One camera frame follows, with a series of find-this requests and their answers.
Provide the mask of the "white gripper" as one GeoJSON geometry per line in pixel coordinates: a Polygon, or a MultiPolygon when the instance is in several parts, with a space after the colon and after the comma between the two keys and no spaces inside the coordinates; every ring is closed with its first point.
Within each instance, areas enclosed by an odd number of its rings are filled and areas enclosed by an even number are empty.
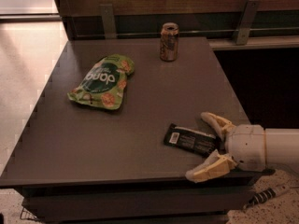
{"type": "Polygon", "coordinates": [[[194,183],[206,182],[229,174],[237,165],[243,171],[261,172],[266,167],[264,129],[260,125],[234,124],[210,112],[202,112],[201,119],[214,129],[229,154],[214,150],[197,167],[185,176],[194,183]]]}

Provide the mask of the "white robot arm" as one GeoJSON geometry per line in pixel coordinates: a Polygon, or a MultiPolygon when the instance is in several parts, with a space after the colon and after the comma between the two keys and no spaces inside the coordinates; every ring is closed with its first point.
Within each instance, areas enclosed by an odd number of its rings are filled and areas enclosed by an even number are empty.
{"type": "Polygon", "coordinates": [[[225,153],[213,151],[202,164],[186,172],[188,180],[205,182],[227,175],[235,168],[253,172],[280,168],[298,174],[298,129],[265,129],[251,124],[235,126],[230,120],[209,112],[203,112],[201,118],[224,142],[225,153]]]}

